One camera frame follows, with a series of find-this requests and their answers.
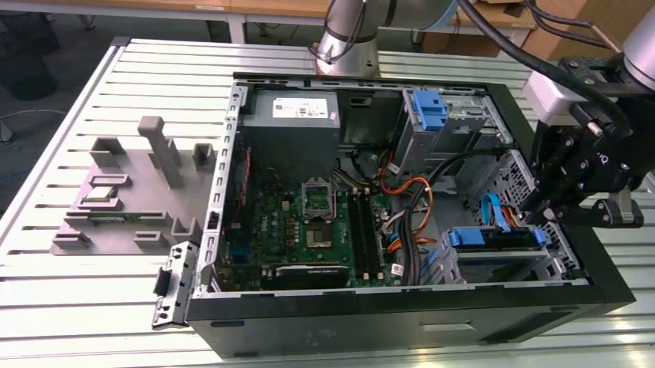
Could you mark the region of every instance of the motherboard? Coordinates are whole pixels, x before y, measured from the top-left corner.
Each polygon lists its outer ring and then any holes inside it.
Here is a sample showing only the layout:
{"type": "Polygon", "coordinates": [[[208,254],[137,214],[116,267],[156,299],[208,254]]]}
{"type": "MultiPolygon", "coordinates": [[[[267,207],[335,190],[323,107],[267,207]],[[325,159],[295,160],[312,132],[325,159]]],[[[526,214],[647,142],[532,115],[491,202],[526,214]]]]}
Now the motherboard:
{"type": "Polygon", "coordinates": [[[388,217],[387,197],[332,190],[332,184],[327,185],[308,182],[299,190],[264,189],[257,193],[249,243],[228,242],[231,264],[220,270],[221,289],[287,288],[271,284],[272,274],[279,278],[280,270],[293,275],[295,288],[315,288],[328,279],[328,283],[343,282],[344,288],[399,284],[391,264],[384,263],[376,232],[388,217]],[[365,202],[367,213],[357,202],[365,202]],[[321,276],[309,276],[312,272],[321,276]]]}

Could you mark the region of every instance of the sticker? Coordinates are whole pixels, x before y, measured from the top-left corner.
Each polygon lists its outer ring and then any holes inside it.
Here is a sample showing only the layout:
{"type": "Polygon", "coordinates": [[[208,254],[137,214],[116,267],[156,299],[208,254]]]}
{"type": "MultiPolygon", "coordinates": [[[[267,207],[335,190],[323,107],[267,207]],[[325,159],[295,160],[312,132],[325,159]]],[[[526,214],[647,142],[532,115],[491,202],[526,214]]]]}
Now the sticker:
{"type": "Polygon", "coordinates": [[[400,264],[393,263],[391,265],[391,274],[395,274],[396,276],[403,276],[404,269],[405,268],[400,264]]]}
{"type": "Polygon", "coordinates": [[[276,98],[273,117],[325,119],[328,117],[328,100],[324,98],[276,98]]]}
{"type": "Polygon", "coordinates": [[[217,10],[219,12],[224,12],[225,8],[221,6],[211,6],[211,5],[196,5],[196,9],[199,10],[217,10]]]}
{"type": "Polygon", "coordinates": [[[400,171],[400,168],[397,166],[395,166],[393,163],[389,163],[389,165],[387,167],[389,168],[389,171],[393,174],[397,174],[397,172],[400,171]]]}

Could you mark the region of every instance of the small circuit board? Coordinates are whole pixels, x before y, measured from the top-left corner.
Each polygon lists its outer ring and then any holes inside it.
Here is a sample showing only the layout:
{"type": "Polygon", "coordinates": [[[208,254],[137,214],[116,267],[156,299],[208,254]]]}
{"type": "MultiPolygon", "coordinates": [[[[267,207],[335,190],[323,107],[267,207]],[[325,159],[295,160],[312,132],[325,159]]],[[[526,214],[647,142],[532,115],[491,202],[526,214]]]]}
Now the small circuit board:
{"type": "MultiPolygon", "coordinates": [[[[349,218],[349,199],[352,193],[336,191],[331,207],[333,218],[307,219],[303,210],[327,208],[319,195],[303,195],[296,191],[264,191],[257,193],[252,211],[253,230],[249,244],[228,243],[232,263],[223,265],[221,276],[229,289],[235,291],[265,290],[267,272],[276,268],[297,265],[316,268],[347,268],[347,288],[384,287],[399,284],[399,277],[391,274],[391,264],[381,257],[380,236],[375,233],[375,259],[379,265],[376,274],[365,276],[357,272],[357,252],[353,249],[349,218]]],[[[388,216],[389,204],[385,196],[367,195],[371,213],[371,228],[379,228],[388,216]]]]}

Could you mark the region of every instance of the power supply label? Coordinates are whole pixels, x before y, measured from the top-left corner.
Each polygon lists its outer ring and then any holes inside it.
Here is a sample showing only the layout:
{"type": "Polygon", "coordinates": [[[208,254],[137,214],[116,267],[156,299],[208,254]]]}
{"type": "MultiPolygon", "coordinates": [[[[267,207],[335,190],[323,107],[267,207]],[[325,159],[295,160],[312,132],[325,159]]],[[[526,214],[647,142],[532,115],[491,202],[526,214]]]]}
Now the power supply label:
{"type": "Polygon", "coordinates": [[[327,119],[328,100],[324,98],[276,98],[273,117],[327,119]]]}

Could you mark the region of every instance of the aluminum extrusion table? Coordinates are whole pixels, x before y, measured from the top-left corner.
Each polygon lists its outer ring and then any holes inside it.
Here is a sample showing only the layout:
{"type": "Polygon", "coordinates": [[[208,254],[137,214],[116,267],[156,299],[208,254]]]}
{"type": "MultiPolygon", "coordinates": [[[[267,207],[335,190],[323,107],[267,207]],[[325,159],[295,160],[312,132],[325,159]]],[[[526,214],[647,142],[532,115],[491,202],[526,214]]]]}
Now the aluminum extrusion table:
{"type": "MultiPolygon", "coordinates": [[[[528,120],[520,87],[530,72],[507,59],[380,53],[383,77],[507,84],[528,120]]],[[[192,329],[151,330],[152,286],[165,256],[49,255],[97,136],[144,148],[141,115],[161,115],[177,148],[219,150],[232,72],[313,72],[303,48],[132,40],[113,45],[0,220],[0,366],[176,366],[221,360],[192,329]]],[[[635,193],[646,226],[599,230],[638,301],[519,344],[288,356],[245,366],[652,366],[655,362],[655,196],[635,193]]]]}

